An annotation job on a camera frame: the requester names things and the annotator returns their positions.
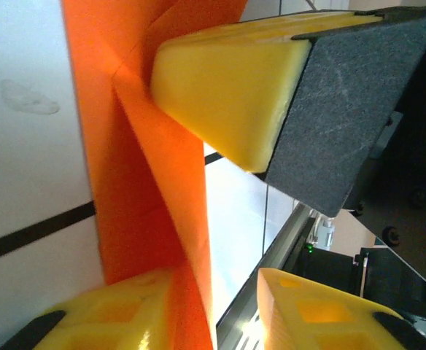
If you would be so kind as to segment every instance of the wire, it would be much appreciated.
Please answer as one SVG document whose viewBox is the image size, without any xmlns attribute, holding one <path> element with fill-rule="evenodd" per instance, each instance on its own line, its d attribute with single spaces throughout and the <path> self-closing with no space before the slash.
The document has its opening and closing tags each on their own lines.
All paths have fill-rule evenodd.
<svg viewBox="0 0 426 350">
<path fill-rule="evenodd" d="M 312 1 L 306 0 L 306 3 L 309 4 L 310 8 L 313 9 L 314 11 L 318 11 Z"/>
<path fill-rule="evenodd" d="M 263 223 L 263 240 L 262 240 L 262 256 L 265 255 L 265 235 L 266 235 L 266 217 L 268 215 L 268 189 L 269 185 L 266 185 L 266 196 L 265 196 L 265 222 Z"/>
<path fill-rule="evenodd" d="M 311 239 L 311 243 L 315 244 L 315 238 L 317 237 L 318 225 L 320 225 L 320 221 L 322 221 L 323 214 L 317 212 L 317 216 L 315 217 L 315 223 L 311 230 L 311 235 L 309 238 Z"/>
</svg>

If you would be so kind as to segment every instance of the gray felt surface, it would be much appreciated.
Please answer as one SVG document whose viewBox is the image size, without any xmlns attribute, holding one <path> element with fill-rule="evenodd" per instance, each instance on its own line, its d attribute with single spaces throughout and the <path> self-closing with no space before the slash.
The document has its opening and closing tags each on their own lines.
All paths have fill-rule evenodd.
<svg viewBox="0 0 426 350">
<path fill-rule="evenodd" d="M 265 181 L 334 217 L 426 49 L 426 17 L 307 37 L 314 45 Z"/>
</svg>

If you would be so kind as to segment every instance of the yellow foam block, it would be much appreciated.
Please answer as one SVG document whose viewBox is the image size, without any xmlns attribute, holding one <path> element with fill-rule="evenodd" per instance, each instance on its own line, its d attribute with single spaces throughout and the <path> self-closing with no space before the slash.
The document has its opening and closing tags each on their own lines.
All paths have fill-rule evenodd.
<svg viewBox="0 0 426 350">
<path fill-rule="evenodd" d="M 393 310 L 290 273 L 260 269 L 257 301 L 265 349 L 404 349 L 372 317 Z"/>
<path fill-rule="evenodd" d="M 35 349 L 169 349 L 170 285 L 169 271 L 153 271 L 58 304 L 47 312 L 65 317 Z"/>
<path fill-rule="evenodd" d="M 156 104 L 244 170 L 266 170 L 311 43 L 298 34 L 381 20 L 317 12 L 220 26 L 165 42 Z"/>
</svg>

